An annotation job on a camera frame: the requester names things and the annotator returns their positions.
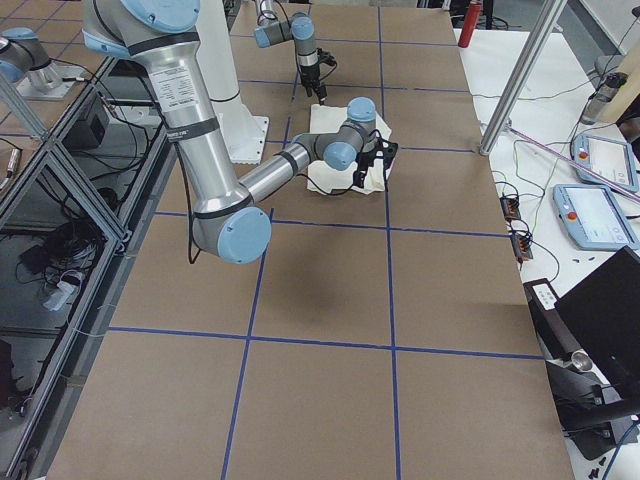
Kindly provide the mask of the grey blue third robot arm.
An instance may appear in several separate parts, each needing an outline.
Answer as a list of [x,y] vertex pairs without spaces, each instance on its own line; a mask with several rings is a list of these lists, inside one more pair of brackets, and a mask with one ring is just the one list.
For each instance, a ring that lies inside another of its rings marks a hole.
[[77,81],[82,66],[59,65],[47,53],[36,33],[27,27],[1,32],[1,75],[30,100],[62,100]]

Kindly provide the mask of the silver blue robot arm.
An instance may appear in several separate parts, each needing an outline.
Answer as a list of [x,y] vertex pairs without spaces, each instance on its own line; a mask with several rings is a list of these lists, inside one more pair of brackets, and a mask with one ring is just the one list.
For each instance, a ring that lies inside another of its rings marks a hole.
[[308,13],[289,15],[280,1],[255,1],[254,39],[259,48],[292,41],[300,83],[308,97],[315,96],[320,105],[327,98],[326,77],[337,68],[336,58],[317,45],[315,25]]
[[389,169],[397,144],[377,128],[375,103],[357,97],[331,133],[304,133],[283,150],[237,177],[229,147],[244,125],[221,110],[208,89],[227,80],[226,99],[239,92],[224,9],[219,1],[86,1],[86,46],[131,60],[147,72],[166,123],[167,138],[182,155],[196,202],[189,223],[197,247],[233,264],[258,259],[271,239],[271,221],[257,204],[315,161],[336,171],[355,169],[361,188],[380,161]]

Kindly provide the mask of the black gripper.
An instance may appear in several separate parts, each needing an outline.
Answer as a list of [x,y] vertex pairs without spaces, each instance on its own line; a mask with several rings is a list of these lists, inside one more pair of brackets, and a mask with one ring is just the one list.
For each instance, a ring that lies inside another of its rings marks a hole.
[[353,173],[353,186],[363,186],[368,170],[375,166],[375,162],[382,162],[382,177],[384,191],[389,191],[389,169],[393,165],[393,161],[399,150],[399,145],[395,142],[377,138],[374,146],[367,152],[360,152],[356,155],[356,170]]
[[301,85],[308,97],[316,95],[320,104],[327,99],[327,88],[324,80],[337,68],[335,57],[322,48],[316,48],[313,53],[298,55],[298,73]]

